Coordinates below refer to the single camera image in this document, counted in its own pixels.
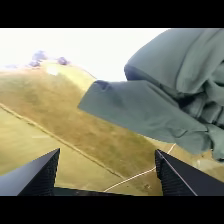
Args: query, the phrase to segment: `cloth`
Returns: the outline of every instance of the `cloth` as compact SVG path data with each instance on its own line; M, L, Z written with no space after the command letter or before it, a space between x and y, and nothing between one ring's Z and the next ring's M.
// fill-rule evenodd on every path
M96 81L79 108L193 154L224 160L224 29L169 29L138 50L127 81Z

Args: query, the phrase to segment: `cable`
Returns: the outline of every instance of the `cable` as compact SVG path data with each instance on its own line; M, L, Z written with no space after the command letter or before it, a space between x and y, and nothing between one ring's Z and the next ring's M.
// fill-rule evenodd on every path
M171 146L171 148L169 149L169 151L167 152L167 154L170 154L170 152L173 150L173 148L174 148L175 145L176 145L176 144L173 144L173 145ZM117 187L117 186L119 186L119 185L121 185L121 184L123 184L123 183L126 183L126 182L128 182L128 181L130 181L130 180L135 179L136 177L139 177L139 176L142 176L142 175L144 175L144 174L150 173L151 171L153 171L153 170L155 170L155 169L156 169L156 166L154 166L151 170L147 170L147 171L145 171L145 172L143 172L143 173L137 174L137 175L135 175L135 176L133 176L133 177L130 177L130 178L126 179L126 180L123 180L123 181L121 181L121 182L119 182L119 183L117 183L117 184L114 184L113 186L107 188L107 189L104 190L103 192L107 192L107 191L109 191L110 189L112 189L112 188L114 188L114 187Z

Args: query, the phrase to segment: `gray cloth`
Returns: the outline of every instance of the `gray cloth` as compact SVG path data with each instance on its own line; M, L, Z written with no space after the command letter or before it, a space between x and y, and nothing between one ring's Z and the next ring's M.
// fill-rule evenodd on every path
M223 162L223 62L223 29L170 29L131 57L128 81L96 81L79 108Z

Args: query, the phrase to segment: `gray-green fabric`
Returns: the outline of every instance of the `gray-green fabric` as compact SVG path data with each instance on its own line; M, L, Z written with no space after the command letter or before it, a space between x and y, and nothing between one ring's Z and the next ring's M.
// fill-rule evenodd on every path
M212 149L223 162L223 29L170 29L124 70L128 81L96 81L79 108L194 154Z

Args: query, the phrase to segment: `thin white string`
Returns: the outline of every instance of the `thin white string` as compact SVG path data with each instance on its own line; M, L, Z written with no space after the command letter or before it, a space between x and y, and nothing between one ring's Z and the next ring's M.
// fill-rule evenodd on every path
M173 144L173 145L171 146L171 148L169 149L169 151L167 152L167 154L170 154L170 153L171 153L171 151L173 150L173 148L174 148L175 145L176 145L176 144ZM143 172L143 173L137 174L137 175L135 175L135 176L133 176L133 177L130 177L130 178L126 179L126 180L123 180L123 181L121 181L121 182L119 182L119 183L117 183L117 184L114 184L113 186L107 188L107 189L104 190L103 192L107 192L107 191L111 190L111 189L114 188L114 187L117 187L117 186L119 186L119 185L121 185L121 184L124 184L124 183L130 181L130 180L135 179L136 177L139 177L139 176L142 176L142 175L144 175L144 174L150 173L151 171L153 171L153 170L155 170L155 169L156 169L156 166L154 166L151 170L147 170L147 171L145 171L145 172Z

